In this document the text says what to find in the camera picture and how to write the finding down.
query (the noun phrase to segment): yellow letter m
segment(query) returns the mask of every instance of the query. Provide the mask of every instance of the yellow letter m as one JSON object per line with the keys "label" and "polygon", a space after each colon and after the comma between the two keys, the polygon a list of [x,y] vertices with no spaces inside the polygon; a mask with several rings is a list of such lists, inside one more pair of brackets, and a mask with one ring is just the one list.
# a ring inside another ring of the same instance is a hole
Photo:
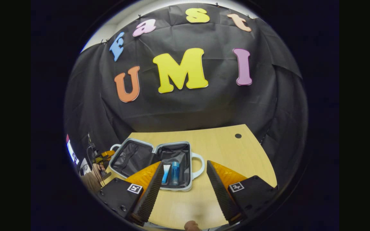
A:
{"label": "yellow letter m", "polygon": [[187,88],[205,88],[208,81],[204,77],[202,69],[202,55],[204,50],[201,48],[191,48],[185,51],[180,65],[170,56],[161,54],[153,59],[158,65],[161,86],[158,88],[160,93],[173,91],[173,85],[169,83],[169,77],[178,89],[182,89],[185,77],[188,74]]}

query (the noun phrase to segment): cable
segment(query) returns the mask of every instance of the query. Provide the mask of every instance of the cable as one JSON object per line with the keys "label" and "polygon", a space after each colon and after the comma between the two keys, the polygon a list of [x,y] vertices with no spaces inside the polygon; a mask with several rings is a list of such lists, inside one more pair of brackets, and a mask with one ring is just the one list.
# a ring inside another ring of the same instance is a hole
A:
{"label": "cable", "polygon": [[91,156],[92,155],[89,155],[89,153],[88,153],[88,150],[89,149],[91,149],[92,150],[92,154],[94,154],[94,149],[92,148],[92,146],[90,145],[90,146],[88,146],[88,148],[86,149],[86,154],[87,154],[87,157],[88,157],[88,161],[89,161],[89,163],[91,164],[91,167],[92,167],[92,170],[91,171],[93,171],[94,172],[94,175],[95,175],[95,178],[97,179],[97,182],[98,182],[98,184],[101,186],[101,187],[104,187],[105,186],[105,182],[104,182],[104,180],[103,180],[103,178],[102,178],[102,176],[100,175],[99,176],[99,178],[98,178],[98,173],[94,170],[94,164],[92,163],[92,161],[91,161]]}

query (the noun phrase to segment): pink letter i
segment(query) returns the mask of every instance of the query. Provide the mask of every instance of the pink letter i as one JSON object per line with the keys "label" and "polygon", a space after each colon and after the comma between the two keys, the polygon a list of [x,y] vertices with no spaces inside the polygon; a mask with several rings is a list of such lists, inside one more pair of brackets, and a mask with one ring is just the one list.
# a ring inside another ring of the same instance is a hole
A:
{"label": "pink letter i", "polygon": [[238,58],[239,77],[236,80],[238,85],[251,85],[252,79],[249,76],[248,57],[251,55],[249,51],[244,49],[235,48],[232,50]]}

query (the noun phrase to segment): blue bottle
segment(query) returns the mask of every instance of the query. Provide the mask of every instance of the blue bottle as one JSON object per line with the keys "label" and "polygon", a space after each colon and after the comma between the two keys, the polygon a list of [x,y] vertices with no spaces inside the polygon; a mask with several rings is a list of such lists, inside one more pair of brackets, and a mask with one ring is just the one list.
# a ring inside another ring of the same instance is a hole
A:
{"label": "blue bottle", "polygon": [[171,185],[179,184],[179,162],[172,162]]}

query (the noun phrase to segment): wooden table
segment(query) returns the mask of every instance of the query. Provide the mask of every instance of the wooden table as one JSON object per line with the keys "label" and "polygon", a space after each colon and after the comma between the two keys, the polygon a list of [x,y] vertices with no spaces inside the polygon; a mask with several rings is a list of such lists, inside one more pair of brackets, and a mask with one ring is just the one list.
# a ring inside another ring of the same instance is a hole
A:
{"label": "wooden table", "polygon": [[[166,133],[131,133],[130,138],[151,143],[154,147],[161,143],[188,141],[193,152],[200,154],[205,164],[211,160],[222,164],[245,177],[258,175],[272,187],[277,185],[273,167],[251,131],[245,124],[204,130]],[[192,160],[192,172],[201,168],[198,159]],[[104,182],[115,177],[112,172]],[[149,221],[168,228],[183,229],[184,224],[194,220],[201,229],[227,224],[210,184],[207,170],[192,182],[188,192],[160,190]]]}

